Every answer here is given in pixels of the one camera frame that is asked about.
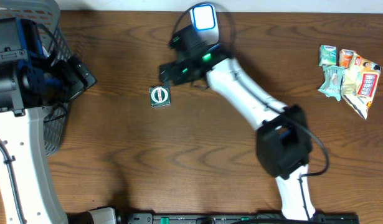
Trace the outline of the dark green snack pack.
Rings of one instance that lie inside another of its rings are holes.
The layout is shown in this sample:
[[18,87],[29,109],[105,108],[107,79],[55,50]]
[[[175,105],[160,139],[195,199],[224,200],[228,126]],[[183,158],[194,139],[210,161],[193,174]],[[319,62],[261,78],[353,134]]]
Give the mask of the dark green snack pack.
[[170,89],[164,86],[154,86],[149,89],[150,103],[153,108],[170,106]]

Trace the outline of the green Kleenex tissue pack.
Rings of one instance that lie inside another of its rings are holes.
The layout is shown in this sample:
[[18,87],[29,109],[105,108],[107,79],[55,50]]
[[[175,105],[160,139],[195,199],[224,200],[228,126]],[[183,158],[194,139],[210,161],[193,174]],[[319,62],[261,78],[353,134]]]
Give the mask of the green Kleenex tissue pack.
[[335,46],[321,45],[319,48],[319,66],[336,65],[337,49]]

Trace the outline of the teal wet wipes pack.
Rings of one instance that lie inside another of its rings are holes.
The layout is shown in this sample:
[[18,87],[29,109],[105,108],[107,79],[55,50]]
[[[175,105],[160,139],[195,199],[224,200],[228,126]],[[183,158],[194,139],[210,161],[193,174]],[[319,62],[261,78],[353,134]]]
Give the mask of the teal wet wipes pack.
[[318,91],[327,97],[333,97],[341,101],[341,85],[345,74],[345,68],[335,65],[323,65],[324,83],[318,88]]

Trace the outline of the orange Kleenex tissue pack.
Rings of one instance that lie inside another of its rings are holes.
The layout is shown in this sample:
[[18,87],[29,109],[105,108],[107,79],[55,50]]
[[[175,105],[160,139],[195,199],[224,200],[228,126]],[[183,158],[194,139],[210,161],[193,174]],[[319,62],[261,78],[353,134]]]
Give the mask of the orange Kleenex tissue pack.
[[340,67],[348,68],[351,59],[353,58],[356,51],[349,49],[341,49],[339,52],[338,63]]

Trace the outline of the yellow snack bag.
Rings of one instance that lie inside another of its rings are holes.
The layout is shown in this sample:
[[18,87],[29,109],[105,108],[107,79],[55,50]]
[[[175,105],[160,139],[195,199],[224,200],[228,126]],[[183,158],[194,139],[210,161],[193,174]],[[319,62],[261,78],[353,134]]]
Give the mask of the yellow snack bag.
[[341,96],[346,103],[363,119],[367,119],[368,111],[374,100],[382,67],[356,52],[343,78]]

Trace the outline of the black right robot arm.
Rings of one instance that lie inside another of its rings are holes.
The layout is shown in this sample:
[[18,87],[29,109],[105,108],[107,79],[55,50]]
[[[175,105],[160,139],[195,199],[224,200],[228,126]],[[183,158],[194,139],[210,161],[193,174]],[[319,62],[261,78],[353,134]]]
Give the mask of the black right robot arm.
[[287,106],[269,95],[220,44],[209,45],[193,26],[172,34],[168,43],[177,60],[160,65],[159,79],[182,85],[205,80],[222,95],[256,132],[256,154],[266,172],[275,178],[283,216],[311,221],[315,208],[307,183],[310,137],[304,132],[303,110]]

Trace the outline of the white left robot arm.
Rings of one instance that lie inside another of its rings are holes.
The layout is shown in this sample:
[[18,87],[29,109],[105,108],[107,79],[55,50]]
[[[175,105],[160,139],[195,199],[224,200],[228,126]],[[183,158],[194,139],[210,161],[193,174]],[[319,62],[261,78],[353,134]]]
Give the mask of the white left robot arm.
[[44,125],[96,84],[75,55],[44,53],[29,19],[0,19],[0,191],[8,223],[67,223],[50,173]]

